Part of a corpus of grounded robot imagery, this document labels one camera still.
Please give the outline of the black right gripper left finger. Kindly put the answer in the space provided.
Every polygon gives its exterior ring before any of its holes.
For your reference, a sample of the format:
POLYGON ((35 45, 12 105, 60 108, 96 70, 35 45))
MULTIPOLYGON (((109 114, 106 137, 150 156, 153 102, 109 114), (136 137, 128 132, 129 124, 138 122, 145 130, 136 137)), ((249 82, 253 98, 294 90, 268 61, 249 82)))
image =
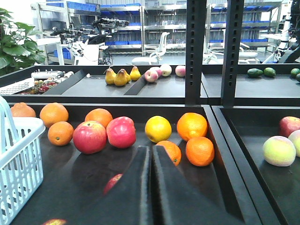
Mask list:
POLYGON ((90 225, 150 224, 150 149, 139 146, 119 181, 89 210, 90 225))

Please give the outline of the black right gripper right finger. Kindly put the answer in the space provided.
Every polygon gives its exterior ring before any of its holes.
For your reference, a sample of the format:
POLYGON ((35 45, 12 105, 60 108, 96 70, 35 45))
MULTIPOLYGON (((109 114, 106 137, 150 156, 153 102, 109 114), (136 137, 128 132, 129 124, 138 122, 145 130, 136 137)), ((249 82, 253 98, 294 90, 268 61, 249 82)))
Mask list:
POLYGON ((193 187, 171 162, 164 147, 152 149, 152 202, 156 225, 242 225, 193 187))

